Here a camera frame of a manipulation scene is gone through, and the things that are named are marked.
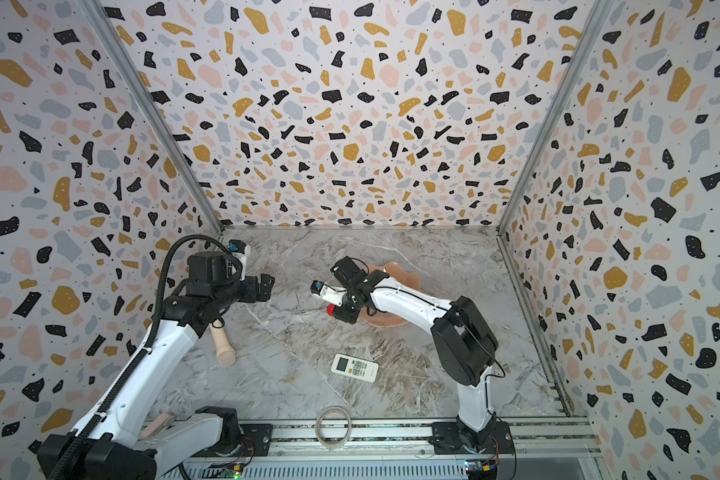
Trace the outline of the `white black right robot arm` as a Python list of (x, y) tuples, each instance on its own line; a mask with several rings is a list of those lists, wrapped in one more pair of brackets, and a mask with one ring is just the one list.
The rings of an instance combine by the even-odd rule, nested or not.
[(447, 300), (426, 295), (383, 270), (367, 271), (346, 256), (331, 268), (337, 288), (315, 280), (310, 292), (329, 304), (330, 316), (354, 324), (362, 312), (398, 316), (428, 333), (445, 373), (456, 382), (458, 414), (454, 433), (433, 434), (431, 443), (446, 451), (482, 453), (499, 419), (491, 404), (490, 383), (501, 378), (495, 354), (499, 342), (475, 303), (461, 296)]

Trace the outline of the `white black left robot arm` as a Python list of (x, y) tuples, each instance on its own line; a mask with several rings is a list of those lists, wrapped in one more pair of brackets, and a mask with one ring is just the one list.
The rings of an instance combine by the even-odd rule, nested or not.
[(150, 436), (144, 422), (174, 370), (235, 303), (264, 303), (274, 278), (248, 276), (241, 252), (210, 251), (189, 259), (189, 276), (171, 295), (158, 284), (159, 305), (144, 341), (112, 386), (65, 435), (52, 434), (37, 459), (48, 479), (157, 479), (207, 449), (244, 446), (233, 408), (203, 407)]

